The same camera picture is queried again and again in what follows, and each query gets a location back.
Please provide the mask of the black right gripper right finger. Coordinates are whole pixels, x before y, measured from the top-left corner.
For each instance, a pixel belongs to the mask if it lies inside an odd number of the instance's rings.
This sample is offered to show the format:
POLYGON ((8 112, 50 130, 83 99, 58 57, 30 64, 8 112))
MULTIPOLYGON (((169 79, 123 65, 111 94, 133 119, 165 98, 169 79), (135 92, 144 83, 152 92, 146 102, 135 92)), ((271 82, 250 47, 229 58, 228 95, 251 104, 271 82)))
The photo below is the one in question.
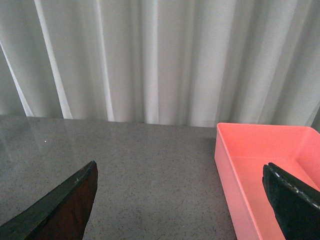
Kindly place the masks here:
POLYGON ((262 184, 286 240, 320 238, 320 192, 270 162, 262 184))

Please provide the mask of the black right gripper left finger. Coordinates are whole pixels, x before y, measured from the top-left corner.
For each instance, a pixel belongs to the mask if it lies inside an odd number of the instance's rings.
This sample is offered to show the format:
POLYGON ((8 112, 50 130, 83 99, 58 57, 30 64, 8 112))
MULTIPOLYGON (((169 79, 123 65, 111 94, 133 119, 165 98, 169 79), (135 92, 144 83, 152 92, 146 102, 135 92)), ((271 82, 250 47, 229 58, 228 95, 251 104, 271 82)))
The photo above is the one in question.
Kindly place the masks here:
POLYGON ((98 188, 90 161, 28 209, 0 227, 2 240, 81 240, 98 188))

